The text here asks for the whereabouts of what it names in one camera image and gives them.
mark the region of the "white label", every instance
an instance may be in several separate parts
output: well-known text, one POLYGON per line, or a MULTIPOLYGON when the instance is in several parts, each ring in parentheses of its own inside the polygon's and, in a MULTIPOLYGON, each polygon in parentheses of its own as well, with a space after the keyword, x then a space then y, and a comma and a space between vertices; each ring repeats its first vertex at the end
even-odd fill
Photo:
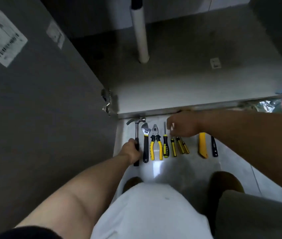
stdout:
POLYGON ((222 67, 219 58, 213 58, 210 60, 212 69, 220 69, 222 67))
POLYGON ((8 67, 26 43, 27 38, 0 11, 0 63, 8 67))
POLYGON ((61 49, 65 41, 65 36, 54 20, 50 21, 46 33, 61 49))

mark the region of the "claw hammer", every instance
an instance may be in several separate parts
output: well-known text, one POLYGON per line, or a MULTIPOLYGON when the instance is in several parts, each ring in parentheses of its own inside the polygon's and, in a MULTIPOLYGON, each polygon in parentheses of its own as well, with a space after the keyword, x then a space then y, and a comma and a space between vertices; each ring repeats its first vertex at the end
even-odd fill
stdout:
MULTIPOLYGON (((127 125, 129 125, 131 122, 135 122, 135 124, 136 124, 136 138, 135 138, 135 140, 136 140, 136 142, 137 142, 137 144, 136 144, 136 150, 138 150, 139 151, 139 123, 140 122, 145 122, 145 117, 143 117, 143 118, 132 118, 132 119, 130 119, 128 122, 127 122, 127 125)), ((139 166, 139 160, 138 161, 136 161, 134 164, 133 164, 134 166, 139 166)))

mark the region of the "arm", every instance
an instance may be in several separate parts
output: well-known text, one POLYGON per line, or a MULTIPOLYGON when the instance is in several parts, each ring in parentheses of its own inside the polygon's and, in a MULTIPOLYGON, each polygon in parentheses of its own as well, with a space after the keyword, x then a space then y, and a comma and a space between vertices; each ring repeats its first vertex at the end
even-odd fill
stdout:
POLYGON ((94 225, 110 205, 124 172, 140 157, 134 142, 130 139, 117 156, 78 174, 17 227, 46 227, 63 239, 90 238, 94 225))
POLYGON ((174 114, 171 135, 206 132, 216 137, 264 175, 282 186, 282 114, 213 110, 174 114))

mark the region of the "door hinge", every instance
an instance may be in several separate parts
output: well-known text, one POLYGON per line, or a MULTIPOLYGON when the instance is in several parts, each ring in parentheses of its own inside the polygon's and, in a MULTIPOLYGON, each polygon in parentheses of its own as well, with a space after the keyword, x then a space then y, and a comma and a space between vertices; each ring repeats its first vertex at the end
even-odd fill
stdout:
POLYGON ((109 89, 103 88, 101 90, 101 96, 104 99, 104 101, 106 102, 106 105, 102 108, 102 110, 104 112, 106 112, 108 114, 108 116, 116 114, 113 111, 113 108, 112 108, 112 106, 113 106, 113 99, 112 99, 111 91, 109 89))

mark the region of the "hammer head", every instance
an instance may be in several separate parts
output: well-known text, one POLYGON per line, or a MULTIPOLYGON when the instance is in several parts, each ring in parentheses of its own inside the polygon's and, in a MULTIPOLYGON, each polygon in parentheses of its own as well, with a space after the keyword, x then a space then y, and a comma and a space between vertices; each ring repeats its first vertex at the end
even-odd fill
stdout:
POLYGON ((145 122, 145 117, 143 118, 132 118, 127 122, 127 125, 129 125, 131 122, 135 122, 135 123, 140 123, 140 122, 145 122))

